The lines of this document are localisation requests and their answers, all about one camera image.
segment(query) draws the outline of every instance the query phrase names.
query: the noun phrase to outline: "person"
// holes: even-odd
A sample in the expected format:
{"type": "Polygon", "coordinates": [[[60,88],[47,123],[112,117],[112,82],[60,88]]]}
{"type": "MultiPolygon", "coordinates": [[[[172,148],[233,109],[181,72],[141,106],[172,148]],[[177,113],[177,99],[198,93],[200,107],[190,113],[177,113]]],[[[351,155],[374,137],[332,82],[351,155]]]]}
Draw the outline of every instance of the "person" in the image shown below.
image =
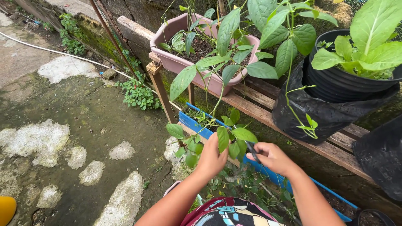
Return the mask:
{"type": "MultiPolygon", "coordinates": [[[[254,146],[262,164],[287,177],[292,184],[303,226],[344,226],[310,177],[275,144],[254,146]]],[[[200,190],[225,166],[228,149],[219,154],[214,133],[204,146],[194,172],[153,205],[136,226],[282,226],[256,204],[235,198],[217,197],[187,214],[200,190]]],[[[251,153],[247,158],[253,160],[251,153]]]]}

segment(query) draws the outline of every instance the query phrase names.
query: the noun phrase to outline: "metal pole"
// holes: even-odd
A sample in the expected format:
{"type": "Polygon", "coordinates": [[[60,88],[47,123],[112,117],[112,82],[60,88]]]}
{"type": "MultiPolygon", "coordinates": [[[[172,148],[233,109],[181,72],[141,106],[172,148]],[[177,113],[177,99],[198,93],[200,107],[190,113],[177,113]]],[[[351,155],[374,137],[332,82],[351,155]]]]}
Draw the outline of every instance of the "metal pole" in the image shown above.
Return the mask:
{"type": "Polygon", "coordinates": [[[102,17],[102,15],[101,15],[101,13],[99,12],[98,8],[96,7],[96,4],[95,4],[94,0],[90,0],[90,2],[91,2],[92,7],[93,7],[94,10],[95,10],[95,13],[96,13],[97,16],[99,17],[100,22],[102,23],[102,25],[103,25],[103,27],[105,28],[107,34],[109,35],[110,40],[113,42],[113,44],[115,45],[115,47],[116,47],[117,51],[119,52],[120,56],[123,58],[124,63],[127,64],[127,67],[130,69],[130,72],[133,74],[134,78],[135,78],[137,81],[139,81],[137,75],[134,73],[134,70],[133,70],[133,68],[131,67],[131,64],[130,64],[130,63],[127,61],[127,59],[125,58],[124,54],[123,54],[122,51],[120,50],[120,47],[119,47],[119,45],[117,44],[117,42],[116,42],[116,40],[115,40],[115,38],[113,37],[112,33],[110,32],[110,30],[109,30],[108,26],[106,25],[105,21],[103,20],[103,17],[102,17]]]}

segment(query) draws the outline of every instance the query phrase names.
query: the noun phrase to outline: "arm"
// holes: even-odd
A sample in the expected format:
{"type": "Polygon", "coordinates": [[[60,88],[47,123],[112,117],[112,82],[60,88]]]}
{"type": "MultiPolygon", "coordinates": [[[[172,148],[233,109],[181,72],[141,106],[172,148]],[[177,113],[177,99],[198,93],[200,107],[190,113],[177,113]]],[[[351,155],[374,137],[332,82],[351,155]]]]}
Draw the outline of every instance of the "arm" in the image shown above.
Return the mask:
{"type": "MultiPolygon", "coordinates": [[[[303,226],[345,226],[310,177],[278,146],[260,142],[254,148],[264,166],[289,179],[303,226]]],[[[254,159],[251,153],[247,158],[254,159]]]]}
{"type": "Polygon", "coordinates": [[[153,205],[135,225],[180,225],[200,190],[224,168],[228,154],[228,149],[219,154],[218,136],[211,135],[194,172],[153,205]]]}

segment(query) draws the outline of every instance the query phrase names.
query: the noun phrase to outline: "green netting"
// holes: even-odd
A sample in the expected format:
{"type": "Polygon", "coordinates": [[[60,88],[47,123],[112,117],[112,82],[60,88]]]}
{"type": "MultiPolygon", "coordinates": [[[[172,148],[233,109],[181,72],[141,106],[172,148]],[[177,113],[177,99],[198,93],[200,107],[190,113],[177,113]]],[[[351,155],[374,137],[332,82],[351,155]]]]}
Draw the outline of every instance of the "green netting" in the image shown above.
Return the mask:
{"type": "MultiPolygon", "coordinates": [[[[353,15],[366,3],[368,0],[345,0],[345,3],[349,4],[352,7],[353,15]]],[[[396,28],[396,32],[399,33],[393,41],[402,41],[402,25],[396,28]]]]}

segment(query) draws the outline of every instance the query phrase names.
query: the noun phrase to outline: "pink planter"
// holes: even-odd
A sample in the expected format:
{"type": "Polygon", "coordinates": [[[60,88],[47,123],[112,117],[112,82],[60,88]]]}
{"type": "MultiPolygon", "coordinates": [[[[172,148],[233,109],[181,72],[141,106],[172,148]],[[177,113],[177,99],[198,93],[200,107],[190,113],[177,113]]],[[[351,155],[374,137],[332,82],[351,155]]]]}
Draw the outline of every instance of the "pink planter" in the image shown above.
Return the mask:
{"type": "MultiPolygon", "coordinates": [[[[202,16],[199,14],[196,14],[195,16],[193,15],[191,20],[196,21],[197,19],[201,18],[202,16]]],[[[200,24],[205,24],[205,23],[211,24],[211,20],[208,18],[202,18],[200,20],[200,24]]],[[[156,32],[155,36],[151,39],[150,45],[151,45],[151,51],[158,54],[159,58],[163,64],[163,67],[167,69],[168,71],[174,72],[176,74],[180,73],[185,67],[188,67],[190,65],[193,65],[190,61],[187,61],[185,59],[182,59],[176,55],[173,55],[169,52],[166,52],[160,47],[160,43],[166,43],[169,41],[173,35],[175,35],[179,30],[187,30],[187,13],[184,13],[178,17],[175,17],[173,19],[168,20],[167,22],[168,25],[163,24],[159,30],[156,32]]],[[[216,30],[217,24],[212,25],[212,36],[217,37],[217,30],[216,30]]],[[[208,29],[208,27],[205,27],[205,34],[211,35],[211,30],[208,29]]],[[[248,62],[248,64],[257,62],[258,59],[255,56],[254,53],[259,52],[260,50],[257,50],[258,46],[260,45],[260,40],[252,35],[246,35],[247,39],[250,41],[251,45],[255,45],[254,48],[251,51],[251,57],[248,62]]],[[[204,72],[201,72],[202,76],[208,74],[210,71],[206,70],[204,72]]],[[[243,69],[242,73],[244,76],[247,75],[247,69],[243,69]]],[[[209,77],[205,79],[205,83],[208,84],[209,77]]],[[[242,74],[239,73],[235,78],[230,79],[228,85],[224,88],[223,95],[226,95],[234,85],[240,83],[242,81],[242,74]]],[[[202,77],[197,73],[197,75],[193,79],[193,83],[195,83],[199,87],[204,87],[204,82],[202,81],[202,77]]],[[[212,74],[211,75],[211,80],[208,85],[208,90],[215,93],[216,95],[220,96],[221,91],[222,91],[222,80],[217,74],[212,74]]]]}

